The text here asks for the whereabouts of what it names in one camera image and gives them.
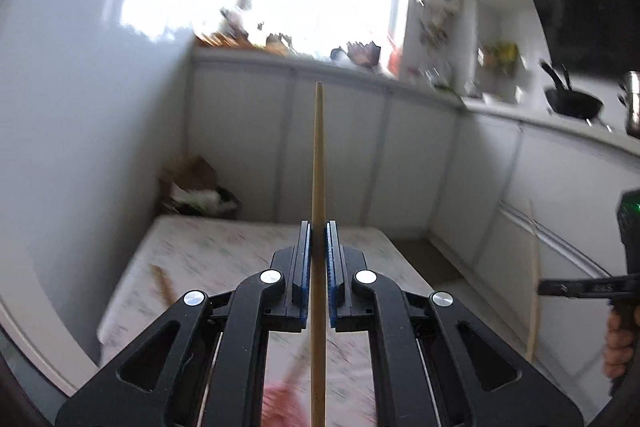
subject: baseboard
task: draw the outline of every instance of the baseboard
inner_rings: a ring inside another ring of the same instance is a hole
[[[498,316],[507,324],[508,327],[518,336],[524,343],[527,343],[529,336],[528,329],[520,322],[516,313],[511,309],[507,302],[500,297],[492,288],[485,284],[471,270],[460,257],[453,252],[447,244],[434,233],[428,234],[431,244],[436,247],[440,253],[462,274],[462,277],[476,290],[482,298],[491,306]],[[582,411],[585,420],[590,421],[599,412],[597,407],[587,394],[575,383],[573,377],[569,375],[555,356],[551,353],[544,343],[538,343],[536,358],[545,370],[551,375],[551,382],[559,387]]]

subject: countertop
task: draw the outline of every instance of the countertop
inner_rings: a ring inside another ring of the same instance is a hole
[[[589,126],[586,122],[575,120],[575,118],[549,114],[546,111],[531,110],[530,108],[519,105],[509,103],[486,104],[482,100],[474,98],[460,98],[451,92],[440,91],[428,86],[414,86],[399,82],[392,76],[383,73],[373,73],[372,71],[358,68],[357,66],[353,68],[344,67],[336,65],[331,61],[281,57],[262,51],[203,48],[199,46],[193,49],[191,56],[193,62],[200,65],[216,63],[256,64],[291,68],[308,73],[339,76],[343,79],[349,79],[350,82],[360,84],[361,86],[375,85],[385,87],[389,92],[398,92],[430,100],[432,103],[447,105],[460,112],[487,114],[573,134],[640,157],[640,140],[627,136],[624,129],[609,131],[607,127],[600,124]]]

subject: patterned tablecloth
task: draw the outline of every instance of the patterned tablecloth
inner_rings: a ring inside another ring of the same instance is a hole
[[[208,295],[235,289],[245,277],[267,268],[273,252],[297,241],[299,227],[165,216],[156,220],[131,259],[105,311],[98,339],[100,364],[111,360],[165,310],[150,265],[167,273],[177,295],[192,289]],[[431,287],[376,229],[342,227],[340,242],[365,254],[367,266],[412,293]],[[265,384],[282,379],[305,332],[270,333]],[[300,386],[308,410],[309,375]],[[373,381],[367,333],[327,334],[327,425],[375,425]]]

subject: silver screw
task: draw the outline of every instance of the silver screw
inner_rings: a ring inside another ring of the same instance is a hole
[[[266,284],[273,284],[280,280],[280,272],[278,270],[265,270],[260,274],[260,280]]]
[[[373,273],[371,270],[360,270],[356,273],[356,281],[361,282],[362,284],[371,284],[375,282],[378,276]]]
[[[204,293],[194,290],[192,292],[187,293],[184,296],[184,303],[187,306],[197,306],[202,301],[204,301]]]
[[[453,297],[447,292],[434,293],[431,297],[431,300],[434,302],[434,304],[442,306],[443,308],[446,308],[447,306],[451,306],[453,304]]]

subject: pink object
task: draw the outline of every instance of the pink object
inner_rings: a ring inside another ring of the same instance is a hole
[[[262,393],[261,427],[308,427],[305,410],[292,385],[268,385]]]

